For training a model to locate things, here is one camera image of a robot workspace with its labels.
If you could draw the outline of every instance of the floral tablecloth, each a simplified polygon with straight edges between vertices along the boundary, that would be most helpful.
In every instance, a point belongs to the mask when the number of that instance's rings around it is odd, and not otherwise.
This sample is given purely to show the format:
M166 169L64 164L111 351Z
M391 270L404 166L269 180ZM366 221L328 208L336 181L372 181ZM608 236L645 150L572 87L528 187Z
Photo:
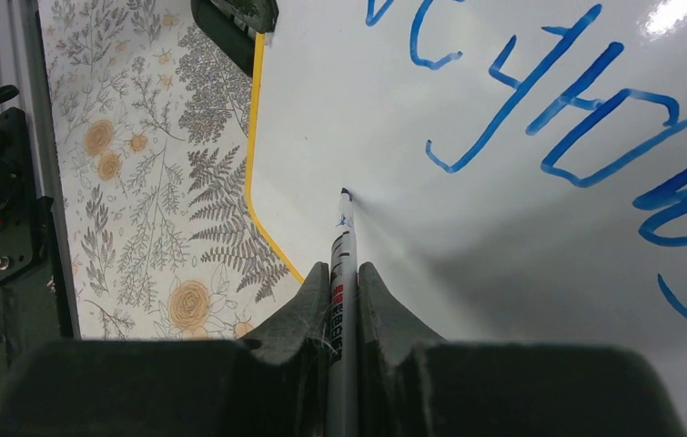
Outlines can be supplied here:
M298 279L243 189L251 80L189 2L40 0L85 338L235 338Z

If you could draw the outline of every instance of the yellow edge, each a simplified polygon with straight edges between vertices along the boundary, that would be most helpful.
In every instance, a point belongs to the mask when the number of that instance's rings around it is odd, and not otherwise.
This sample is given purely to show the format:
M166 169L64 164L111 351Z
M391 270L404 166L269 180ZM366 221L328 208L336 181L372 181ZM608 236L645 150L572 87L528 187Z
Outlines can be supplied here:
M249 216L252 217L252 221L255 222L255 226L258 227L260 234L266 239L268 245L277 253L278 257L287 264L289 271L295 276L298 282L303 282L303 276L298 273L292 262L289 261L287 255L278 248L276 241L274 241L270 235L260 224L258 215L255 214L255 207L252 206L252 165L255 163L255 139L258 135L258 107L260 102L260 80L263 74L263 46L265 45L265 36L263 34L257 34L255 37L255 67L252 71L252 110L249 112L249 149L247 151L247 177L244 181L244 197L247 199L247 208L249 209Z

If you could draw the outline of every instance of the whiteboard marker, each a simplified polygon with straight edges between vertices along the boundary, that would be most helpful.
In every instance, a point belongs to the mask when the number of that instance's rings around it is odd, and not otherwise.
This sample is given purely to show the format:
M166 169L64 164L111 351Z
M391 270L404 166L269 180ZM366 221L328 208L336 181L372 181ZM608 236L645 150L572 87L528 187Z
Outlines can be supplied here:
M332 308L329 342L332 356L325 437L353 437L359 434L357 410L357 240L354 235L354 205L349 191L340 191L340 232L332 243L329 289Z

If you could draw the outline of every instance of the whiteboard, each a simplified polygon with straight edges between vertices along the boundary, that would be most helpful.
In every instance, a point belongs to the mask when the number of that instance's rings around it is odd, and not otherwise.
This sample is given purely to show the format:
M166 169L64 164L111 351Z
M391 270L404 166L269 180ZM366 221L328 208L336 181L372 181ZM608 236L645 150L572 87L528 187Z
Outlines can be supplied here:
M280 2L250 195L449 339L644 354L687 425L687 0Z

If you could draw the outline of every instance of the bolt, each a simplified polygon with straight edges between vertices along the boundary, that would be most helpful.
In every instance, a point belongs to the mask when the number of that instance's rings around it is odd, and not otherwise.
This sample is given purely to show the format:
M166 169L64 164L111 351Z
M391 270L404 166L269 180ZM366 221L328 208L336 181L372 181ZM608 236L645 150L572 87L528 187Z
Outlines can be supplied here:
M8 269L11 265L11 260L8 257L0 257L0 270Z

